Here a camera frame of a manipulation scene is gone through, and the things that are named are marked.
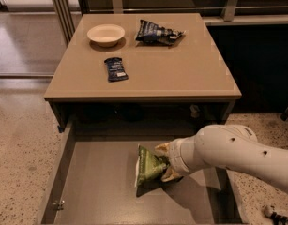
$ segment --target gray floor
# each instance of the gray floor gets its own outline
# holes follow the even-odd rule
[[[66,46],[53,14],[0,13],[0,72],[51,72]],[[49,80],[0,79],[0,224],[36,222],[61,135],[43,94]],[[278,113],[231,114],[228,124],[253,129],[258,140],[288,149],[288,122]],[[235,173],[250,224],[273,224],[266,205],[288,209],[288,195]]]

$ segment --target black snack bag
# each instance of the black snack bag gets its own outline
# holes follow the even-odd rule
[[[137,33],[136,40],[144,43],[159,42],[170,46],[173,45],[183,33],[184,32],[179,32],[174,29],[158,26],[157,24],[146,20],[141,20],[141,27]]]
[[[108,81],[117,82],[126,80],[128,78],[127,73],[125,72],[122,58],[120,57],[111,57],[104,61],[107,66],[108,71]]]

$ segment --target speckled floor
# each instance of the speckled floor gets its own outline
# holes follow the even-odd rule
[[[48,84],[0,80],[0,224],[31,225],[38,214],[61,140],[43,99]],[[288,122],[279,113],[236,113],[227,123],[246,125],[260,143],[288,149]],[[288,209],[287,194],[245,174],[235,172],[234,179],[250,224],[273,224],[266,205]]]

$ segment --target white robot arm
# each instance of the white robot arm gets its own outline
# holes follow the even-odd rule
[[[246,173],[288,193],[288,150],[257,142],[250,128],[210,125],[169,143],[169,160],[180,175],[208,167]]]

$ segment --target white bowl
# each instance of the white bowl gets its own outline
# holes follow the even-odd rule
[[[87,33],[90,40],[104,48],[113,47],[124,35],[124,28],[114,24],[98,25],[90,29]]]

